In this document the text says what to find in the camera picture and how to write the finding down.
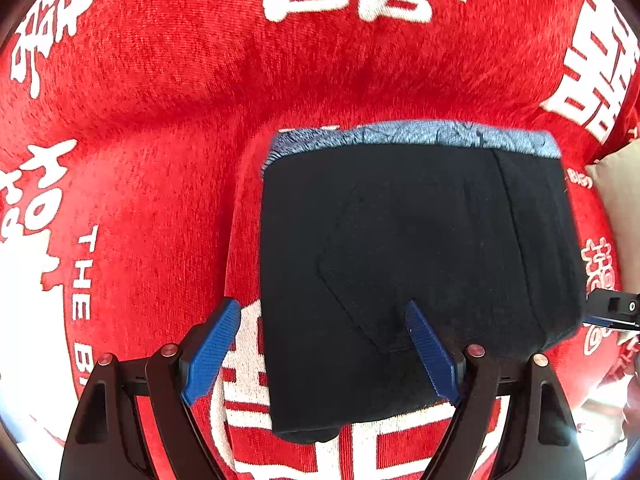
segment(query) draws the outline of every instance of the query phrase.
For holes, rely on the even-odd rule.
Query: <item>metal screw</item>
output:
[[[178,353],[178,345],[174,344],[174,343],[169,343],[168,345],[164,345],[160,349],[160,353],[164,357],[173,357],[174,355],[176,355]]]
[[[484,348],[482,348],[480,345],[469,345],[468,347],[466,347],[466,352],[471,357],[482,357],[485,354]]]
[[[110,365],[111,362],[113,361],[113,354],[102,354],[100,357],[98,357],[98,364],[100,366],[107,366]]]
[[[549,364],[549,359],[547,359],[544,354],[535,354],[533,356],[533,362],[540,367],[545,367]]]

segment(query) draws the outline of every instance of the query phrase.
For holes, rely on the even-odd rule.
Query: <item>red blanket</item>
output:
[[[270,433],[257,248],[271,137],[404,119],[550,131],[589,288],[620,288],[584,165],[636,127],[639,57],[610,0],[38,0],[0,59],[3,384],[63,441],[102,352],[151,354],[226,294],[242,326],[195,414],[230,479],[419,478],[448,405],[315,446]],[[578,406],[618,348],[586,326],[548,354]]]

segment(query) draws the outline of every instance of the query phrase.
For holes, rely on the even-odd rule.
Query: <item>beige pillow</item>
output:
[[[624,291],[640,294],[640,139],[587,171],[609,216]]]

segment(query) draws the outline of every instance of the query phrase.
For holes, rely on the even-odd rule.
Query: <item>blue denim trim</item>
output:
[[[287,155],[358,144],[437,144],[560,158],[560,149],[547,132],[508,130],[460,121],[390,121],[353,130],[300,128],[278,134],[271,143],[263,170]]]

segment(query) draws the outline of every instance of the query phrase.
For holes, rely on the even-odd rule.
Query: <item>black garment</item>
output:
[[[410,300],[497,356],[571,335],[585,276],[565,193],[557,159],[503,150],[359,145],[274,161],[260,242],[273,432],[324,442],[437,402],[404,326]]]

